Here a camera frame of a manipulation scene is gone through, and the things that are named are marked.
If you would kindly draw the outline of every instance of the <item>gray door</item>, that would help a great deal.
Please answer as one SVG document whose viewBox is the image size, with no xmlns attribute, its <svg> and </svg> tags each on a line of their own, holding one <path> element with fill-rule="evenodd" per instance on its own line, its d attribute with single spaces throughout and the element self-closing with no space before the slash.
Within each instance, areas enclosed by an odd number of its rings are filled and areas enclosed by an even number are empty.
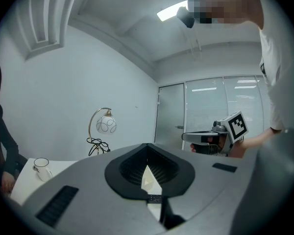
<svg viewBox="0 0 294 235">
<path fill-rule="evenodd" d="M 182 149 L 184 84 L 159 88 L 155 143 Z"/>
</svg>

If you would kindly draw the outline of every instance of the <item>brass lamp stem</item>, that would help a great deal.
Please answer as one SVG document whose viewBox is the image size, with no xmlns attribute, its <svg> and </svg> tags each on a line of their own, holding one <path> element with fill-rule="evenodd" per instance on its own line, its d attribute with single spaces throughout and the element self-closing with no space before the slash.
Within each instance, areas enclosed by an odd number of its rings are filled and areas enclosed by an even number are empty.
<svg viewBox="0 0 294 235">
<path fill-rule="evenodd" d="M 93 114 L 92 118 L 91 118 L 90 121 L 89 121 L 89 126 L 88 126 L 88 136 L 89 136 L 90 142 L 92 141 L 92 136 L 90 135 L 90 127 L 91 127 L 91 125 L 92 125 L 93 118 L 94 118 L 94 116 L 95 116 L 99 111 L 101 111 L 101 110 L 108 110 L 107 113 L 105 114 L 105 116 L 107 116 L 107 117 L 112 116 L 112 114 L 111 114 L 111 109 L 110 109 L 110 108 L 100 108 L 99 110 L 97 110 L 97 111 Z"/>
</svg>

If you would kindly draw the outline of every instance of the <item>mug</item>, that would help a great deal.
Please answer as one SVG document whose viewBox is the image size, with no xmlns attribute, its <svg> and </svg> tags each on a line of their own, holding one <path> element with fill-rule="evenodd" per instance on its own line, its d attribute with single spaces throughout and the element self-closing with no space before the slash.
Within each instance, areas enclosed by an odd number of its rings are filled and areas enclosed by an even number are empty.
<svg viewBox="0 0 294 235">
<path fill-rule="evenodd" d="M 49 179 L 53 178 L 53 175 L 47 165 L 49 164 L 49 160 L 45 158 L 38 158 L 34 161 L 33 169 L 37 172 L 38 177 L 47 182 Z"/>
</svg>

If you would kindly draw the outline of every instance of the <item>neck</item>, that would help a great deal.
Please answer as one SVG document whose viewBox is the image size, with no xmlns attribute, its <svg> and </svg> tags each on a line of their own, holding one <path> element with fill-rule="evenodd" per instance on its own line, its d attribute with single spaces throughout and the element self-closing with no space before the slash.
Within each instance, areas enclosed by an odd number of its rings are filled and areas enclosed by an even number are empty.
<svg viewBox="0 0 294 235">
<path fill-rule="evenodd" d="M 248 0 L 247 18 L 256 24 L 260 30 L 264 28 L 264 12 L 260 0 Z"/>
</svg>

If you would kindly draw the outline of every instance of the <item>table lamp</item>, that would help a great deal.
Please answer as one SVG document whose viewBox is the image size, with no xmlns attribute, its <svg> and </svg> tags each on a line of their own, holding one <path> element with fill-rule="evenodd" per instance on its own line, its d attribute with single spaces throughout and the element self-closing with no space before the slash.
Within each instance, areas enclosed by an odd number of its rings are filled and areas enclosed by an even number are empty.
<svg viewBox="0 0 294 235">
<path fill-rule="evenodd" d="M 116 129 L 117 129 L 117 124 L 115 119 L 112 117 L 111 114 L 111 109 L 110 108 L 100 108 L 98 109 L 92 116 L 92 118 L 89 121 L 89 126 L 88 126 L 88 139 L 87 142 L 91 143 L 93 146 L 90 149 L 88 156 L 91 156 L 92 153 L 97 150 L 97 155 L 99 154 L 99 149 L 102 150 L 102 153 L 109 152 L 109 145 L 106 142 L 102 142 L 101 139 L 93 139 L 91 134 L 90 134 L 90 129 L 92 125 L 92 121 L 95 117 L 95 115 L 101 111 L 101 110 L 107 110 L 106 114 L 103 115 L 102 117 L 99 117 L 96 123 L 96 129 L 99 133 L 101 134 L 108 134 L 111 135 L 113 134 Z"/>
</svg>

